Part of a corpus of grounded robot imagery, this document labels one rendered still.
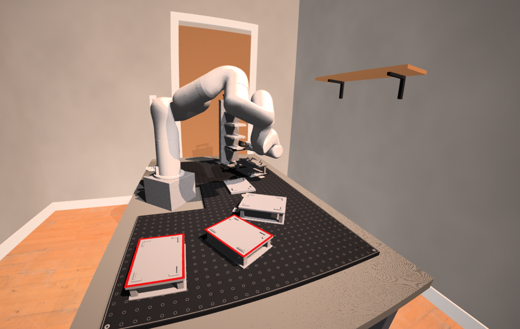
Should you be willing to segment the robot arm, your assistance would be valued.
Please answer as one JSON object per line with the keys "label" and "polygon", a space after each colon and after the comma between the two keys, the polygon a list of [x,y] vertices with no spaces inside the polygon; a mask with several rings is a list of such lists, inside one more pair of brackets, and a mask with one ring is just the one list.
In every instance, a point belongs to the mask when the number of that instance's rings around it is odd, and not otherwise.
{"label": "robot arm", "polygon": [[276,131],[272,129],[272,96],[267,91],[258,90],[249,101],[247,75],[235,66],[223,65],[179,88],[172,98],[163,96],[152,101],[157,166],[146,167],[146,171],[154,171],[154,177],[161,180],[184,176],[185,172],[180,166],[179,130],[175,122],[206,111],[210,101],[222,91],[225,111],[253,125],[251,145],[254,152],[280,158],[283,148]]}

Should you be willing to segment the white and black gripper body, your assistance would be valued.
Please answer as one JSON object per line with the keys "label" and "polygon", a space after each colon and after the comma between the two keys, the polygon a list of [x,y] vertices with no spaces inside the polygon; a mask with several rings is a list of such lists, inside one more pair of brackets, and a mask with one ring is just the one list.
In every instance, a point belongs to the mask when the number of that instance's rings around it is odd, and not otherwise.
{"label": "white and black gripper body", "polygon": [[253,147],[251,145],[251,141],[246,141],[245,143],[247,143],[249,145],[249,147],[245,147],[246,150],[249,150],[249,151],[254,151],[253,150]]}

